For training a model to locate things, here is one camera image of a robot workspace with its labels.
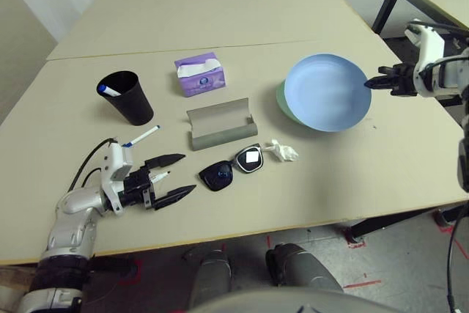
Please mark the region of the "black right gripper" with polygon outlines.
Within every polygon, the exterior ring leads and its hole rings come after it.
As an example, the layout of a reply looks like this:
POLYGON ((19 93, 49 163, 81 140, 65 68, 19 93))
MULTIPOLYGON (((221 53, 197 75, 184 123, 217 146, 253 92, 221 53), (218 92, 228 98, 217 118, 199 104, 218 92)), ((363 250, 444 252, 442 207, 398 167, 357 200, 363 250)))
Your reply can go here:
POLYGON ((400 63, 393 67, 380 66, 378 73, 388 76, 376 76, 365 82, 370 89, 391 89, 392 96, 416 96, 413 74, 415 65, 411 63, 400 63))

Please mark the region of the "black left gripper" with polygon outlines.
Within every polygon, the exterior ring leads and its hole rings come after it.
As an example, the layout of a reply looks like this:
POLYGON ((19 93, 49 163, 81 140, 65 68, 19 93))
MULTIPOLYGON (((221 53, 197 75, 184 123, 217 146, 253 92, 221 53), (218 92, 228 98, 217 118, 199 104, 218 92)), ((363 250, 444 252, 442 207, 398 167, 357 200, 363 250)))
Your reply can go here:
POLYGON ((169 191, 165 196, 155 199, 154 186, 149 176, 151 169, 170 166, 184 157, 184 154, 173 153, 145 160, 145 167, 142 166, 140 169, 131 172, 124 179, 124 206, 143 205, 146 209, 159 210, 186 197, 196 185, 176 188, 169 191))

